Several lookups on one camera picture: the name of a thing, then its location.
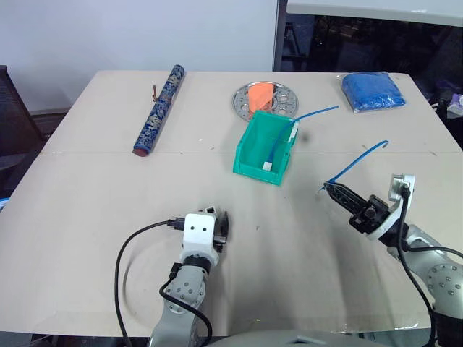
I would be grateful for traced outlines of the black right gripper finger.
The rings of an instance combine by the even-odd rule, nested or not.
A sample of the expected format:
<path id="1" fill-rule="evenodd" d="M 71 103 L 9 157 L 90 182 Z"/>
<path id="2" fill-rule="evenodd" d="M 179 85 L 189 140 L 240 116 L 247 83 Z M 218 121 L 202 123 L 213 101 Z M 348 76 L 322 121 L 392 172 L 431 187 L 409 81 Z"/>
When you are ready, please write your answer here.
<path id="1" fill-rule="evenodd" d="M 326 187 L 329 197 L 345 210 L 355 215 L 358 213 L 358 195 L 348 187 Z"/>
<path id="2" fill-rule="evenodd" d="M 361 210 L 367 204 L 366 200 L 343 184 L 326 181 L 324 189 L 328 196 L 345 210 Z"/>

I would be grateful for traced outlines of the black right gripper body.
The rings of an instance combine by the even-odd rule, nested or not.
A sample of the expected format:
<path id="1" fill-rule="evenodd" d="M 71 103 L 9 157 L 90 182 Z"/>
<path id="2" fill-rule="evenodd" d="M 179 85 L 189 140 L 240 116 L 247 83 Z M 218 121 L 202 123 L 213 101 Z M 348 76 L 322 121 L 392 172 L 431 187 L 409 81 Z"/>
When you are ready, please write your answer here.
<path id="1" fill-rule="evenodd" d="M 389 216 L 389 206 L 374 194 L 350 219 L 349 224 L 361 234 L 371 234 Z"/>

